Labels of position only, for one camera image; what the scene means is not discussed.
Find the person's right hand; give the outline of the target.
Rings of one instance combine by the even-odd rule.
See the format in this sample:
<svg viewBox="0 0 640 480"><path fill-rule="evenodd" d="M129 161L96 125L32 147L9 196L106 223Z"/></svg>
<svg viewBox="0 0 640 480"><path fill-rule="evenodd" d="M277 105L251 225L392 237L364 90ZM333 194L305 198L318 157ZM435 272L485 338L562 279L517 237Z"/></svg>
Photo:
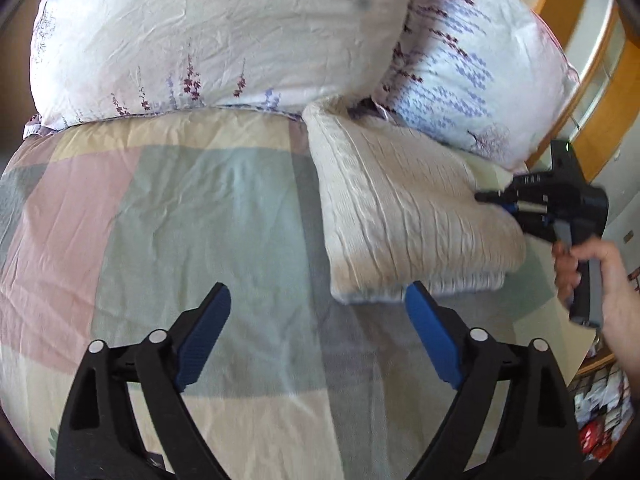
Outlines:
<svg viewBox="0 0 640 480"><path fill-rule="evenodd" d="M577 270L578 262L595 258L601 263L602 334L620 365L628 368L638 366L639 294L627 280L623 259L617 247L597 237L571 248L562 242L556 242L552 246L552 256L559 300L566 306L568 298L582 279Z"/></svg>

